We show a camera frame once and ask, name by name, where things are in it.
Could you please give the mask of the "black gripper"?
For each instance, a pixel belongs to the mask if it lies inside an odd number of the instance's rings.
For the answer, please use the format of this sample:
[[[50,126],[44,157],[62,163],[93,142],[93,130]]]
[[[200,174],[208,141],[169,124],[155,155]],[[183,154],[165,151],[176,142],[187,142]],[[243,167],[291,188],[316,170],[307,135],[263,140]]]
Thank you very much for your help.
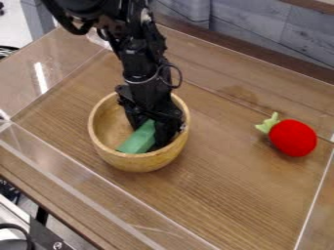
[[[136,130],[147,119],[155,120],[155,144],[165,147],[180,132],[183,112],[171,98],[175,89],[169,76],[157,76],[144,82],[117,85],[118,105],[124,108],[132,128]]]

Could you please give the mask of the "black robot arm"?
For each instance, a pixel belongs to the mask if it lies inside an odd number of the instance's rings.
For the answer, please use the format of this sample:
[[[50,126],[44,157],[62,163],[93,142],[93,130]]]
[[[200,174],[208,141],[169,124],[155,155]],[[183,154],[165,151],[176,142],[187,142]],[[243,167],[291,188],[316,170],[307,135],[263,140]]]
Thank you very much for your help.
[[[122,66],[124,83],[116,87],[118,105],[133,128],[153,126],[153,145],[167,146],[180,131],[183,112],[172,101],[176,68],[164,57],[161,35],[147,0],[40,0],[54,20],[74,35],[94,30]]]

